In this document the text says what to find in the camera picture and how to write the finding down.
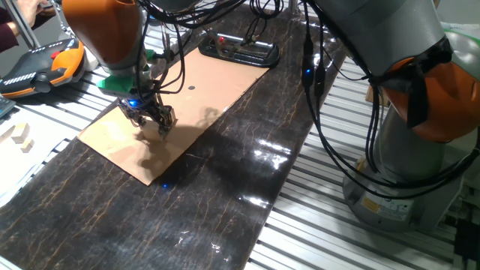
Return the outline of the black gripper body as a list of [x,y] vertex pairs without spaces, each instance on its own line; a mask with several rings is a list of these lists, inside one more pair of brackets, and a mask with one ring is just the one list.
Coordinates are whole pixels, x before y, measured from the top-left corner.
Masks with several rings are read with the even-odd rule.
[[118,98],[118,108],[124,116],[125,111],[130,109],[139,111],[142,116],[153,120],[155,111],[159,106],[163,106],[163,102],[159,100],[157,95],[149,96],[145,100]]

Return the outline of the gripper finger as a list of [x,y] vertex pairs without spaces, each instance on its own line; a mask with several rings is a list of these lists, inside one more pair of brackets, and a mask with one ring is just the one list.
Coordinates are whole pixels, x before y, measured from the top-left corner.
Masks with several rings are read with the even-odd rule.
[[142,128],[146,124],[146,119],[139,111],[127,109],[125,116],[130,119],[132,125],[136,128]]
[[164,140],[176,123],[176,115],[172,106],[159,106],[153,117],[156,131],[161,140]]

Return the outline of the person's hand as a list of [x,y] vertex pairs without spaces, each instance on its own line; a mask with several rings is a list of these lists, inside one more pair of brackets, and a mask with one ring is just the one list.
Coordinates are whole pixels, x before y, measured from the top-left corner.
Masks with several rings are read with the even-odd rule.
[[38,14],[50,15],[54,11],[53,5],[47,0],[17,0],[16,3],[25,18]]

